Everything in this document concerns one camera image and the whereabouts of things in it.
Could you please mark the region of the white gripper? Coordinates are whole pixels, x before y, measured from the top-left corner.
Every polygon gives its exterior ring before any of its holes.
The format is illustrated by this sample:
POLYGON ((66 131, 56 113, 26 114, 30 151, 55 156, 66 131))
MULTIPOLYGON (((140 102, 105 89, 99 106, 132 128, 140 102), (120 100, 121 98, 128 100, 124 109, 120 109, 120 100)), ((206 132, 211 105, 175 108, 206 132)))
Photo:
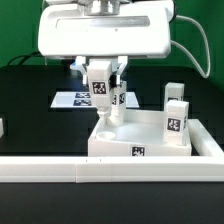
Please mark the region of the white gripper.
POLYGON ((79 4, 52 4, 42 13, 38 49, 50 58, 75 59, 84 84, 86 57, 112 57, 112 88, 122 86, 128 57, 164 58, 171 51, 170 3, 129 3, 117 15, 86 15, 79 4))

